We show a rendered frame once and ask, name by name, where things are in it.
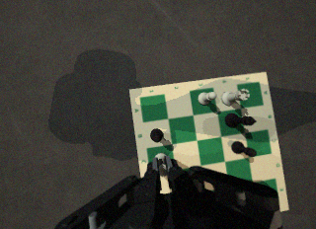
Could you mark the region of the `green and cream chessboard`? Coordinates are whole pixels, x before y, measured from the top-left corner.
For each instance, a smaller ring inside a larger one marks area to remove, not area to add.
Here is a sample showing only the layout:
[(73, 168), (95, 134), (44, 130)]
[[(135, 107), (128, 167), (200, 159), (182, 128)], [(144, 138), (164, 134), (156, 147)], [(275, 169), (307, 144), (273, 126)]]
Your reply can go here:
[[(249, 91), (247, 100), (222, 103), (224, 92), (241, 89)], [(198, 95), (210, 92), (216, 99), (200, 104)], [(152, 158), (165, 153), (183, 171), (201, 166), (271, 187), (278, 193), (280, 211), (289, 210), (266, 72), (130, 89), (129, 94), (141, 178)], [(257, 122), (230, 127), (225, 123), (228, 114)], [(157, 143), (150, 137), (155, 128), (163, 132)], [(235, 141), (257, 155), (234, 153)]]

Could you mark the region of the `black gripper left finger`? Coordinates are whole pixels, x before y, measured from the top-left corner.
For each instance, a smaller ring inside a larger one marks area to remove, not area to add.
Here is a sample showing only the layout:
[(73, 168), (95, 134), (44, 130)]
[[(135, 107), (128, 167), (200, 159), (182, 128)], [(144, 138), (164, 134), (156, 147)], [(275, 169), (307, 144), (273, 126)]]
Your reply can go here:
[[(54, 229), (109, 229), (130, 207), (129, 229), (156, 229), (157, 193), (161, 190), (156, 157), (147, 164), (144, 177), (126, 177), (62, 219)], [(119, 200), (125, 194), (126, 202), (119, 207)]]

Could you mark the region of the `white rook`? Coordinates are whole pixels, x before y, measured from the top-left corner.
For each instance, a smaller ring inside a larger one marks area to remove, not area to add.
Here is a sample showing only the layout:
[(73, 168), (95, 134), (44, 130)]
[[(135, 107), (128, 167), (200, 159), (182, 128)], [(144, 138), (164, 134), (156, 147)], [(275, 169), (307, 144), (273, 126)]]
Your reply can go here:
[(221, 96), (221, 101), (224, 105), (233, 105), (235, 101), (244, 101), (247, 100), (247, 98), (250, 97), (250, 94), (248, 90), (242, 89), (238, 90), (235, 93), (232, 93), (230, 91), (224, 92)]

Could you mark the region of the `white chess pawn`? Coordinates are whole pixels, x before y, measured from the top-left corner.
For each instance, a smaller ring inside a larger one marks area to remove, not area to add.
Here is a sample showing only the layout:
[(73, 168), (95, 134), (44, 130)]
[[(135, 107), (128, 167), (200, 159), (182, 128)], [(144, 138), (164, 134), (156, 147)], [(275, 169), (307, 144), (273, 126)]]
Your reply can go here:
[(198, 95), (197, 100), (202, 105), (207, 105), (210, 101), (216, 99), (216, 93), (210, 92), (210, 93), (201, 93)]

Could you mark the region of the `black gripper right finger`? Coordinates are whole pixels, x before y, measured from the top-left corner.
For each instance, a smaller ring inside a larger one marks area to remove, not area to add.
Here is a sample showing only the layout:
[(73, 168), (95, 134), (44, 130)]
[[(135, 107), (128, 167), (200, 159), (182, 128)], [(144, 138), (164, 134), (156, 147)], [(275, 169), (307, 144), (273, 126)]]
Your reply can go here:
[[(176, 191), (189, 229), (214, 227), (205, 196), (253, 218), (267, 229), (283, 229), (278, 193), (273, 188), (201, 166), (183, 171), (175, 159), (164, 158), (169, 190)], [(212, 184), (214, 191), (206, 189), (204, 182)]]

